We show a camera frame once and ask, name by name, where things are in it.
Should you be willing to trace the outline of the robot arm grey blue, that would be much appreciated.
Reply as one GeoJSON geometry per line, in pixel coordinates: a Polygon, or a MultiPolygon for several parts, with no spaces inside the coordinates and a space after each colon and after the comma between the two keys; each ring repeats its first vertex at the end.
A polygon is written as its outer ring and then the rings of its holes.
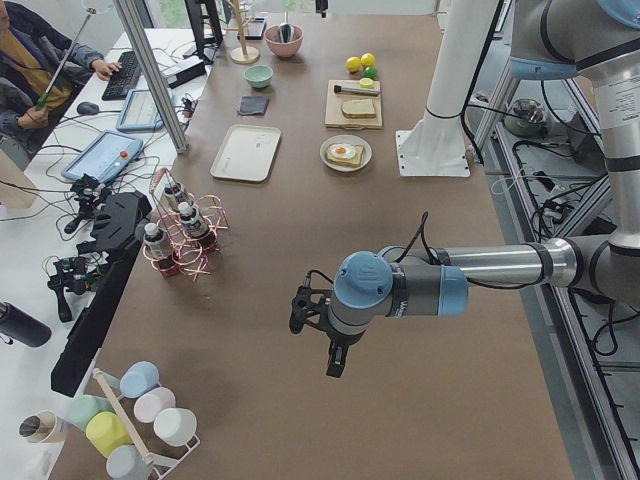
{"type": "Polygon", "coordinates": [[[327,373],[339,377],[347,352],[377,316],[462,313],[471,285],[577,287],[639,303],[639,5],[635,1],[519,1],[509,58],[519,80],[583,76],[593,85],[605,165],[617,209],[608,236],[553,238],[503,247],[359,251],[329,289],[309,281],[292,302],[289,328],[324,332],[327,373]]]}

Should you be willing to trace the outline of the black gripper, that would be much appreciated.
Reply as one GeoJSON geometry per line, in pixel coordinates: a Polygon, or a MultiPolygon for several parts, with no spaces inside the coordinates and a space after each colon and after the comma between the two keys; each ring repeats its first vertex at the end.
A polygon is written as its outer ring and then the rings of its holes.
{"type": "Polygon", "coordinates": [[[325,333],[331,341],[326,375],[340,378],[346,365],[346,346],[357,343],[361,339],[361,335],[344,334],[330,323],[332,295],[333,291],[329,289],[299,286],[296,296],[291,302],[289,330],[292,334],[299,334],[304,326],[309,326],[325,333]]]}

